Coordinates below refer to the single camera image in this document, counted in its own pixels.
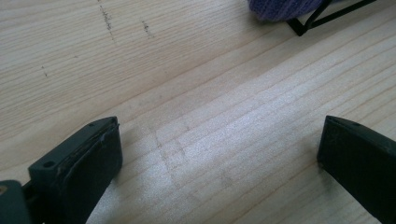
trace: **scratch on floor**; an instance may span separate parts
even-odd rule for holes
[[[148,34],[148,38],[154,38],[154,34],[149,30],[149,26],[145,21],[142,21],[143,27],[145,29],[146,34]]]
[[[104,18],[104,20],[105,20],[106,28],[107,28],[107,30],[110,32],[111,39],[115,42],[113,33],[111,32],[111,29],[113,28],[113,27],[111,26],[111,22],[110,22],[111,19],[112,19],[112,18],[111,18],[111,15],[108,14],[108,12],[106,12],[106,10],[102,7],[102,5],[99,6],[99,7],[100,7],[100,11],[102,12],[102,16],[103,16],[103,18]]]
[[[41,66],[41,69],[43,69],[43,71],[44,71],[44,76],[48,77],[49,75],[46,72],[46,68],[44,66]]]

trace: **wood grain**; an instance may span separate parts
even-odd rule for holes
[[[117,116],[89,223],[375,223],[316,153],[326,115],[396,139],[395,11],[298,37],[245,0],[1,0],[0,179]]]

